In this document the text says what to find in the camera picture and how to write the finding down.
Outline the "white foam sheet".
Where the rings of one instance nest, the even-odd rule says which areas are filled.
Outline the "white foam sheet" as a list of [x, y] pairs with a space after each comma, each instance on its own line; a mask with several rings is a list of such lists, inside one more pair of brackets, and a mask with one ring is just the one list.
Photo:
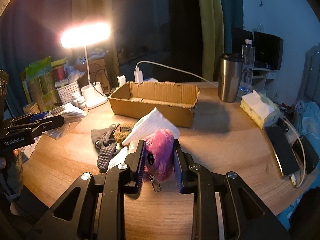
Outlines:
[[144, 139], [163, 128], [168, 129], [175, 139], [180, 137], [180, 130], [155, 107], [149, 114], [143, 116], [136, 122], [131, 133], [121, 144], [125, 146], [132, 141]]

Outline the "grey knitted sock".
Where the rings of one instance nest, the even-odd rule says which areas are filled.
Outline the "grey knitted sock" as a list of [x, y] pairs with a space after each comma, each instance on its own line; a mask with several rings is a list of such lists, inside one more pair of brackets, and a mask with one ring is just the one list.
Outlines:
[[118, 124], [112, 124], [105, 129], [91, 130], [92, 142], [97, 151], [99, 151], [97, 167], [101, 173], [107, 172], [110, 160], [119, 152], [116, 150], [117, 141], [114, 137], [114, 133], [118, 126]]

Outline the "small white bottle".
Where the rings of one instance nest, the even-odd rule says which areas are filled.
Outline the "small white bottle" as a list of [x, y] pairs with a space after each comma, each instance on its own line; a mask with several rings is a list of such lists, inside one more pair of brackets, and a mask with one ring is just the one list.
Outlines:
[[76, 107], [79, 107], [79, 103], [78, 103], [78, 98], [80, 98], [80, 93], [79, 92], [75, 92], [72, 94], [72, 104]]
[[86, 101], [85, 101], [85, 98], [83, 96], [80, 96], [80, 97], [77, 98], [77, 103], [78, 103], [78, 107], [81, 110], [87, 111]]

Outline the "black smartphone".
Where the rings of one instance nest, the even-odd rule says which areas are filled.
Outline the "black smartphone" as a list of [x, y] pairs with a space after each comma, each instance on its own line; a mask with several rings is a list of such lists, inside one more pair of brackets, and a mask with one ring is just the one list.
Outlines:
[[299, 171], [299, 165], [287, 137], [279, 126], [264, 128], [272, 146], [282, 177], [289, 177]]

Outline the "yellow tissue pack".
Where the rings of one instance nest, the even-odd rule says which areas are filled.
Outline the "yellow tissue pack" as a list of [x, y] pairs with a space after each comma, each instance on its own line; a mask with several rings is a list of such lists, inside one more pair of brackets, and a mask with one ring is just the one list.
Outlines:
[[263, 93], [255, 90], [241, 97], [240, 108], [260, 129], [274, 125], [280, 117], [278, 106]]

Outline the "black monitor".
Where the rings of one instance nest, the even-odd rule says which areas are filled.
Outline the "black monitor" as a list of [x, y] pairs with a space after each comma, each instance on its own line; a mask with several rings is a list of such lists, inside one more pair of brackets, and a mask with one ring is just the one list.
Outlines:
[[255, 67], [280, 70], [283, 57], [284, 40], [276, 35], [253, 32], [255, 48]]

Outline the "stainless steel tumbler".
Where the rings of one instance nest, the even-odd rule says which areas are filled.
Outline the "stainless steel tumbler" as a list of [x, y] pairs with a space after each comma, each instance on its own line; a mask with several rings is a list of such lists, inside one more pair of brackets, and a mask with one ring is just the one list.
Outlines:
[[242, 78], [243, 59], [241, 54], [223, 54], [220, 57], [218, 95], [223, 102], [236, 100]]

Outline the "green curtain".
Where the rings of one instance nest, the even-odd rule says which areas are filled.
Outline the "green curtain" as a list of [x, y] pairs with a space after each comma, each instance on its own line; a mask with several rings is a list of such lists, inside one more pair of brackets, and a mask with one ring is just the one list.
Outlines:
[[224, 51], [223, 12], [221, 0], [199, 0], [203, 57], [202, 77], [217, 80], [219, 58]]

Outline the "white wall charger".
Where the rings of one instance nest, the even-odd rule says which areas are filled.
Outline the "white wall charger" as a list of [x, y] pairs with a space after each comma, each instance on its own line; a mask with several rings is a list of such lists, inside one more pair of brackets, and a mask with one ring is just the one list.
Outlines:
[[139, 67], [135, 68], [134, 76], [135, 76], [136, 83], [142, 83], [144, 81], [143, 72], [139, 69]]

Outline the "purple plush toy keychain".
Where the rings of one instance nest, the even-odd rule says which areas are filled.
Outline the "purple plush toy keychain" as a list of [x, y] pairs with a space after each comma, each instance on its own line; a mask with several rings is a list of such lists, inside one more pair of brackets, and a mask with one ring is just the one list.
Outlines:
[[175, 138], [170, 130], [162, 128], [144, 140], [146, 148], [143, 182], [150, 181], [153, 190], [160, 192], [160, 183], [167, 181], [173, 173]]

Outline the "white power adapter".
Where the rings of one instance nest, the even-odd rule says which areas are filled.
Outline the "white power adapter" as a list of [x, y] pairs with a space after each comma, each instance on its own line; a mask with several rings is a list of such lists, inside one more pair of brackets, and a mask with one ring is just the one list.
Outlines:
[[117, 76], [119, 87], [127, 83], [125, 75]]

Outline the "cardboard box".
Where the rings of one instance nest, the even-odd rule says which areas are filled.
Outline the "cardboard box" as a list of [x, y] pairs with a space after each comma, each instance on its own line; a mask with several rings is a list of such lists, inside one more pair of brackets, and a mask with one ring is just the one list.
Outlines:
[[191, 128], [200, 89], [173, 82], [128, 82], [109, 97], [114, 114], [140, 119], [154, 108], [178, 127]]

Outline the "clear bubble wrap bag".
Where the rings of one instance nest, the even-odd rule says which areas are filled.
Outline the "clear bubble wrap bag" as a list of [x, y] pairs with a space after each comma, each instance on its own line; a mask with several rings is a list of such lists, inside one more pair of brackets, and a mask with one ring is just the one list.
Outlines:
[[64, 118], [64, 124], [61, 127], [45, 132], [47, 136], [55, 140], [61, 139], [64, 135], [74, 129], [84, 117], [88, 116], [88, 112], [81, 110], [71, 103], [67, 103], [49, 111], [45, 115], [45, 118], [51, 118], [58, 115]]

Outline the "white plastic basket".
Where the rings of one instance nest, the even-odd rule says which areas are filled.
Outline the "white plastic basket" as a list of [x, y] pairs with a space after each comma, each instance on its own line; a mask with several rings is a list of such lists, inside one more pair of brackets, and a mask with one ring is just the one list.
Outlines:
[[78, 81], [56, 89], [60, 101], [63, 105], [72, 103], [74, 99], [81, 96]]

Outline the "green snack package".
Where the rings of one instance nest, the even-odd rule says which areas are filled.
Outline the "green snack package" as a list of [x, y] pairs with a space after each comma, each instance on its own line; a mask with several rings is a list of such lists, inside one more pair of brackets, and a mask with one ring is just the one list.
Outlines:
[[55, 88], [51, 58], [45, 57], [25, 67], [26, 82], [31, 99], [41, 112], [51, 111], [60, 104]]

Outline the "clear water bottle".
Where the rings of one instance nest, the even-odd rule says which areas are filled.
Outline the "clear water bottle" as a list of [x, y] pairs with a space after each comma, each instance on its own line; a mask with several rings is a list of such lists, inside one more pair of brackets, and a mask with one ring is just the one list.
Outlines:
[[242, 46], [242, 78], [240, 82], [240, 90], [250, 92], [252, 89], [253, 70], [255, 63], [255, 48], [253, 41], [245, 39], [245, 44]]

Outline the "black power bank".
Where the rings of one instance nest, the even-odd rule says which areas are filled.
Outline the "black power bank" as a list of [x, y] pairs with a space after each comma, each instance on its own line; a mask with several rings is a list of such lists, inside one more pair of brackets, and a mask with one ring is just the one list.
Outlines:
[[[319, 156], [305, 135], [301, 135], [299, 138], [303, 144], [305, 153], [306, 174], [310, 174], [318, 165]], [[296, 139], [292, 149], [298, 155], [300, 161], [304, 163], [302, 147], [298, 139]]]

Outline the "white desk lamp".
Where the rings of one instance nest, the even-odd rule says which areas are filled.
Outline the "white desk lamp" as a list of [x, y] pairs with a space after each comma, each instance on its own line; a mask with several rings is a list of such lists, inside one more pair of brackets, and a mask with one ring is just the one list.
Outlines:
[[67, 28], [61, 35], [60, 41], [63, 48], [84, 48], [88, 85], [81, 88], [81, 93], [88, 109], [103, 105], [107, 101], [107, 96], [103, 94], [102, 89], [96, 88], [96, 82], [91, 82], [87, 47], [106, 41], [110, 33], [111, 28], [108, 22], [95, 21]]

